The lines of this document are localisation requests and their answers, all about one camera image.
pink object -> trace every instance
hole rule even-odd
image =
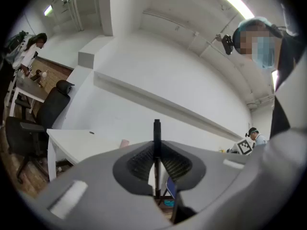
[[[119,146],[119,148],[124,148],[126,146],[129,145],[129,141],[128,140],[121,140],[121,144]]]

person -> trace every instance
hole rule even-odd
[[[4,126],[4,99],[14,72],[21,69],[25,76],[28,76],[29,70],[27,67],[34,61],[38,54],[38,49],[41,49],[46,41],[47,35],[45,33],[26,36],[12,52],[2,56],[2,66],[0,68],[0,128]]]
[[[255,141],[255,146],[253,146],[253,148],[259,145],[267,144],[268,142],[265,136],[260,134],[259,131],[254,127],[249,129],[248,137]]]
[[[306,45],[303,37],[283,33],[264,17],[242,21],[232,41],[236,51],[250,58],[259,68],[278,70],[276,90],[291,74]],[[270,137],[289,128],[289,121],[275,98]]]

dark hair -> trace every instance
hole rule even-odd
[[[251,20],[251,21],[246,22],[243,26],[239,26],[235,30],[235,32],[232,36],[232,42],[233,42],[233,45],[234,45],[236,51],[239,54],[241,54],[241,52],[240,52],[240,32],[248,31],[248,29],[250,27],[259,25],[259,22],[264,23],[261,20]],[[283,37],[282,32],[278,29],[278,27],[276,25],[273,24],[273,25],[269,26],[269,25],[265,24],[265,27],[266,27],[266,29],[268,29],[268,31],[270,33],[272,33],[273,36],[275,36],[277,38]]]
[[[248,137],[250,137],[250,134],[252,133],[252,132],[256,132],[257,134],[259,134],[259,131],[256,129],[256,128],[250,128],[249,129],[249,131],[248,131]]]
[[[27,51],[33,44],[36,44],[39,39],[42,39],[45,42],[47,42],[47,35],[46,33],[40,33],[34,37],[31,37],[28,41],[27,47],[25,48],[25,51]]]

chair armrest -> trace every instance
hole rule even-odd
[[[31,108],[31,106],[29,105],[28,102],[21,101],[21,100],[18,100],[18,99],[15,100],[15,104],[20,105],[20,106],[25,107],[25,108],[28,108],[28,109]]]
[[[44,127],[41,125],[20,123],[20,126],[24,131],[28,131],[28,132],[36,132],[36,133],[45,132]]]

black office chair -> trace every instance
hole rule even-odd
[[[23,183],[20,178],[22,170],[31,161],[39,171],[48,178],[48,173],[40,166],[36,159],[47,157],[48,134],[47,129],[52,128],[53,123],[70,101],[68,93],[71,84],[65,80],[60,80],[47,96],[36,115],[36,123],[8,117],[6,119],[5,131],[6,139],[9,143],[9,153],[16,153],[24,156],[16,177],[19,183]]]

